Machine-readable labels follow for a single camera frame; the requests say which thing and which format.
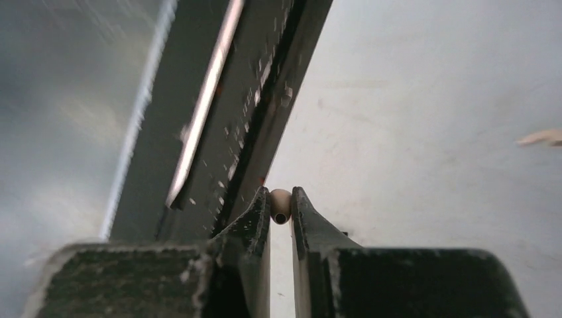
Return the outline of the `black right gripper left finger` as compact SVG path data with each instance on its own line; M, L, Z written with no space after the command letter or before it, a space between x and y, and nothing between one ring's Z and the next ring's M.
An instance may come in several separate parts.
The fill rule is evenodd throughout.
M217 236L184 244L69 244L46 262L24 317L268 317L270 194Z

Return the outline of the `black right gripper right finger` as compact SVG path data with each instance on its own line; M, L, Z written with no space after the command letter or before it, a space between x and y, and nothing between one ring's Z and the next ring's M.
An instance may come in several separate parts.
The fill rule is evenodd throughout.
M363 247L292 190L297 317L529 315L510 273L476 248Z

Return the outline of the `pink earbud with blue light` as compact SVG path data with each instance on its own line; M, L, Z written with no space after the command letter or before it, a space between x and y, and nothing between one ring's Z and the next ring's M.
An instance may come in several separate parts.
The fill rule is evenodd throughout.
M545 129L533 132L516 141L517 145L527 146L538 142L546 143L549 146L561 146L561 129Z

